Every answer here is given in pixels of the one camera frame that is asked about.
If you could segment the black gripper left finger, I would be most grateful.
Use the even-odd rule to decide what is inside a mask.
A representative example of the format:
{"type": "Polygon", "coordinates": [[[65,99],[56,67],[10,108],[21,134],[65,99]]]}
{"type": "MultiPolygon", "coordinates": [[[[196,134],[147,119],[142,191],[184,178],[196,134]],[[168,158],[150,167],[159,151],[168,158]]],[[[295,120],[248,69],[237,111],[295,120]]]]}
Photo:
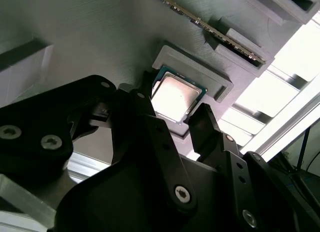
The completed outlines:
{"type": "Polygon", "coordinates": [[[197,199],[166,123],[148,93],[118,89],[91,75],[0,110],[0,170],[31,184],[57,178],[73,143],[99,127],[112,131],[112,166],[73,188],[64,204],[101,208],[126,197],[191,212],[197,199]]]}

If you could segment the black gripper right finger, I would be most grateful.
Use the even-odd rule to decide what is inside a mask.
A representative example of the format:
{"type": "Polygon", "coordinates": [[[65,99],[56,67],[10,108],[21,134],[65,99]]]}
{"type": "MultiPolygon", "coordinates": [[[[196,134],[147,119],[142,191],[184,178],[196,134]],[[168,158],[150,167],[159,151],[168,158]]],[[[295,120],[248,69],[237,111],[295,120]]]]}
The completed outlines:
{"type": "Polygon", "coordinates": [[[240,155],[210,105],[202,103],[188,125],[197,161],[216,177],[210,217],[217,231],[312,231],[313,219],[301,203],[259,155],[240,155]]]}

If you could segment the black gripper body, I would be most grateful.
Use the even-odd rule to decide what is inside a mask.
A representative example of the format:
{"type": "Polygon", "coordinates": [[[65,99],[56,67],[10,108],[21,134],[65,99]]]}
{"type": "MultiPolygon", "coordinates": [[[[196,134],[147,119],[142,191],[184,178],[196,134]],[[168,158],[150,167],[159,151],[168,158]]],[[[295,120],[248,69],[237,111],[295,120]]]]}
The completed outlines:
{"type": "Polygon", "coordinates": [[[197,198],[195,212],[174,212],[161,184],[143,178],[136,162],[117,163],[70,190],[55,216],[54,231],[233,231],[236,219],[215,169],[182,157],[197,198]]]}

